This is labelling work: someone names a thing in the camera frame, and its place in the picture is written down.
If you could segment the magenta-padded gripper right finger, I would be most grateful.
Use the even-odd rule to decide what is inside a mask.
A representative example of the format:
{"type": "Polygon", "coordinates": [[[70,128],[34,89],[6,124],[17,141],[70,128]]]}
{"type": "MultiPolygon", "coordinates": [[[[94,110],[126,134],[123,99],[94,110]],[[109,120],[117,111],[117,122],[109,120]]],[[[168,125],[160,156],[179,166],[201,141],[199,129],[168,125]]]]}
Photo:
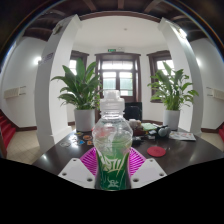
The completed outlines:
{"type": "Polygon", "coordinates": [[[128,174],[132,189],[143,187],[166,176],[154,158],[146,159],[134,148],[130,150],[128,174]]]}

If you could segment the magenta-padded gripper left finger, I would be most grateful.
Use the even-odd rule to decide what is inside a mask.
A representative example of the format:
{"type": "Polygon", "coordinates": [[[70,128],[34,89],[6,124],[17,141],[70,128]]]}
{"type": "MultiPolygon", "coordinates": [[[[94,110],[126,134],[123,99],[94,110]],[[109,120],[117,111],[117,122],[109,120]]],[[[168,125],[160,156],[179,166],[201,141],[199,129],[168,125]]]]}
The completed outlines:
{"type": "Polygon", "coordinates": [[[96,149],[91,148],[80,158],[72,158],[58,176],[78,186],[93,189],[97,169],[96,149]]]}

